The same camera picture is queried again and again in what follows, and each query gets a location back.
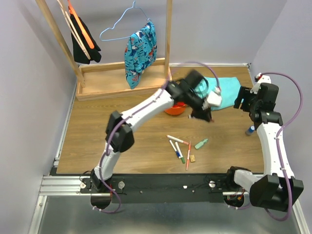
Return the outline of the white marker green cap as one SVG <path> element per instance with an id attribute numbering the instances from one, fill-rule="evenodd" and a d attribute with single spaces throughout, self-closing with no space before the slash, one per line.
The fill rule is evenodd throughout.
<path id="1" fill-rule="evenodd" d="M 185 159 L 184 159 L 184 157 L 183 157 L 183 154 L 182 154 L 182 152 L 181 152 L 181 149 L 180 149 L 180 147 L 179 147 L 178 142 L 175 142 L 175 146 L 176 146 L 176 149 L 177 149 L 178 154 L 179 154 L 179 159 L 181 160 L 181 162 L 182 162 L 183 164 L 185 164 Z"/>

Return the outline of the white marker red cap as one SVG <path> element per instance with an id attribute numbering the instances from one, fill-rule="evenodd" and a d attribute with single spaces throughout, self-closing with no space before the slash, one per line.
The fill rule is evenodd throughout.
<path id="1" fill-rule="evenodd" d="M 176 138 L 174 136 L 171 136 L 171 135 L 166 135 L 167 138 L 171 139 L 171 140 L 174 140 L 176 142 L 179 142 L 179 143 L 182 143 L 182 144 L 185 144 L 185 145 L 189 145 L 188 142 L 184 141 L 184 140 L 181 140 L 179 138 Z"/>

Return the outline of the white marker maroon cap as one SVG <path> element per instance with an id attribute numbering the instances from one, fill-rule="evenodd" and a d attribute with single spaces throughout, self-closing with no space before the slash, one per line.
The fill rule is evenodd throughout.
<path id="1" fill-rule="evenodd" d="M 210 117 L 195 117 L 195 116 L 192 116 L 192 115 L 188 115 L 188 118 L 189 119 L 197 119 L 197 120 L 202 120 L 202 121 L 205 121 L 205 122 L 214 122 L 214 120 Z"/>

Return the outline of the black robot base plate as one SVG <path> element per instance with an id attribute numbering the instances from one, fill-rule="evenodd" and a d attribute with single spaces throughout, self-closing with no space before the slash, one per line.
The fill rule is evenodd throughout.
<path id="1" fill-rule="evenodd" d="M 241 207 L 248 194 L 229 185 L 226 174 L 114 174 L 106 188 L 94 175 L 80 180 L 80 192 L 98 194 L 96 203 L 226 203 Z"/>

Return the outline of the orange pen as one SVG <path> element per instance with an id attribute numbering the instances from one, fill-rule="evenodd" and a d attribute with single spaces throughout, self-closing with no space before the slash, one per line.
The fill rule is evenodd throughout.
<path id="1" fill-rule="evenodd" d="M 187 151 L 186 171 L 187 171 L 188 168 L 189 168 L 190 153 L 191 153 L 191 142 L 189 141 L 189 143 L 188 143 L 188 151 Z"/>

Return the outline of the teal folded t-shirt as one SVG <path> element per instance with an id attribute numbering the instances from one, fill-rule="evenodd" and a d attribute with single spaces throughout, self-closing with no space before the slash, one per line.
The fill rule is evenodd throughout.
<path id="1" fill-rule="evenodd" d="M 205 80 L 202 80 L 198 86 L 195 88 L 195 92 L 201 97 L 204 98 L 214 90 L 216 87 L 216 79 L 204 77 Z M 222 102 L 219 107 L 212 107 L 212 111 L 217 111 L 225 109 L 234 105 L 234 101 L 237 98 L 238 92 L 240 90 L 240 82 L 237 77 L 231 78 L 219 78 L 220 88 L 221 88 L 221 97 Z"/>

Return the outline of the blue patterned hanging shirt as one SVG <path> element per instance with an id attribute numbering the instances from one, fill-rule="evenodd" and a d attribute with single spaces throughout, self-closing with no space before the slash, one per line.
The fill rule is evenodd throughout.
<path id="1" fill-rule="evenodd" d="M 156 30 L 154 24 L 149 21 L 129 37 L 125 48 L 125 75 L 131 89 L 138 86 L 145 69 L 155 62 L 156 57 Z"/>

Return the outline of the blue capped grey bottle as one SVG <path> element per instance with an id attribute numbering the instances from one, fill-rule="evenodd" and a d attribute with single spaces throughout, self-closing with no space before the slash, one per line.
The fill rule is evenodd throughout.
<path id="1" fill-rule="evenodd" d="M 254 131 L 255 131 L 255 127 L 252 125 L 245 131 L 245 134 L 247 136 L 251 136 L 254 133 Z"/>

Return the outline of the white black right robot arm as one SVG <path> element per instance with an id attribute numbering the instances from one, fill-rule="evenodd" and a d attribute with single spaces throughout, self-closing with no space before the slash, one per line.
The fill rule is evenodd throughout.
<path id="1" fill-rule="evenodd" d="M 232 166 L 224 179 L 225 187 L 235 191 L 239 187 L 249 193 L 255 207 L 287 212 L 303 192 L 304 185 L 289 166 L 283 142 L 282 116 L 274 111 L 278 86 L 257 85 L 257 90 L 240 87 L 234 108 L 249 113 L 260 139 L 264 173 L 258 178 L 250 170 Z"/>

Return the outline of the light wooden hanger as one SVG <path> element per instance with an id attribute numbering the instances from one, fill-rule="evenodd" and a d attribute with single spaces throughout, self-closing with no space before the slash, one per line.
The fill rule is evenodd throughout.
<path id="1" fill-rule="evenodd" d="M 60 5 L 60 9 L 61 9 L 61 11 L 63 13 L 63 16 L 65 18 L 66 23 L 68 24 L 68 27 L 70 28 L 72 36 L 74 36 L 76 42 L 78 43 L 78 45 L 81 48 L 81 50 L 84 52 L 85 56 L 88 59 L 90 59 L 91 57 L 90 57 L 89 53 L 87 52 L 87 50 L 86 50 L 86 48 L 85 48 L 81 38 L 79 37 L 79 35 L 78 35 L 74 25 L 73 25 L 73 22 L 70 19 L 70 16 L 68 15 L 67 11 L 64 9 L 64 5 L 63 5 L 62 1 L 61 0 L 57 0 L 57 2 Z"/>

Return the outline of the orange round divided organizer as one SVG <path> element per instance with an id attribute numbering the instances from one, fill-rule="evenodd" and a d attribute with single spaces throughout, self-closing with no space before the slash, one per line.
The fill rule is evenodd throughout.
<path id="1" fill-rule="evenodd" d="M 187 105 L 184 102 L 177 102 L 171 108 L 166 109 L 164 112 L 171 116 L 178 116 L 185 111 L 186 107 Z"/>

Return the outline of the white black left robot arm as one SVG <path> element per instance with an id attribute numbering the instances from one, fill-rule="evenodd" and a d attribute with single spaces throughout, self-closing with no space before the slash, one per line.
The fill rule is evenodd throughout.
<path id="1" fill-rule="evenodd" d="M 109 117 L 105 130 L 106 139 L 102 156 L 98 165 L 91 171 L 91 186 L 98 192 L 111 191 L 108 180 L 113 175 L 114 167 L 121 153 L 129 150 L 135 143 L 134 133 L 145 122 L 155 115 L 183 102 L 191 107 L 192 118 L 212 121 L 212 97 L 220 97 L 219 80 L 214 90 L 202 94 L 197 90 L 201 82 L 207 80 L 201 73 L 191 70 L 189 74 L 178 81 L 167 80 L 153 95 L 135 107 L 122 113 L 114 111 Z"/>

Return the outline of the orange plastic hanger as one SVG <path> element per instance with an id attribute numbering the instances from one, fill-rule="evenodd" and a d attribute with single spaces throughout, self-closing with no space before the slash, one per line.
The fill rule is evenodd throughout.
<path id="1" fill-rule="evenodd" d="M 85 40 L 86 40 L 88 46 L 89 46 L 91 49 L 94 49 L 95 46 L 94 46 L 94 44 L 93 44 L 91 38 L 89 37 L 88 33 L 86 32 L 85 28 L 83 27 L 83 25 L 82 25 L 82 23 L 81 23 L 81 20 L 79 19 L 79 17 L 78 17 L 78 15 L 77 15 L 76 11 L 74 10 L 74 8 L 73 8 L 73 6 L 72 6 L 70 0 L 68 0 L 67 2 L 68 2 L 69 11 L 70 11 L 71 14 L 74 16 L 74 18 L 75 18 L 75 20 L 76 20 L 78 26 L 80 27 L 80 30 L 81 30 L 81 32 L 82 32 L 82 34 L 83 34 L 83 36 L 84 36 L 84 38 L 85 38 Z"/>

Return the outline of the wooden clothes rack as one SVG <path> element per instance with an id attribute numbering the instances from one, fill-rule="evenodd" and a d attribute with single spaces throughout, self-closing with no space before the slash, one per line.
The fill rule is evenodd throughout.
<path id="1" fill-rule="evenodd" d="M 78 66 L 46 1 L 38 0 L 36 3 L 77 77 L 76 98 L 79 101 L 143 94 L 161 87 L 166 79 L 172 79 L 169 66 L 173 6 L 171 0 L 167 1 L 165 57 L 157 58 L 152 66 L 146 69 L 135 89 L 130 89 L 127 82 L 123 80 L 124 62 Z"/>

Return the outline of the small green bottle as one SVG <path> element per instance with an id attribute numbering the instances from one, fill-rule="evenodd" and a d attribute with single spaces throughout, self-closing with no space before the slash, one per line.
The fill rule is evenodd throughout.
<path id="1" fill-rule="evenodd" d="M 195 148 L 196 150 L 199 150 L 199 149 L 202 148 L 207 142 L 208 142 L 208 139 L 206 138 L 206 139 L 200 141 L 199 143 L 197 143 L 197 144 L 194 146 L 194 148 Z"/>

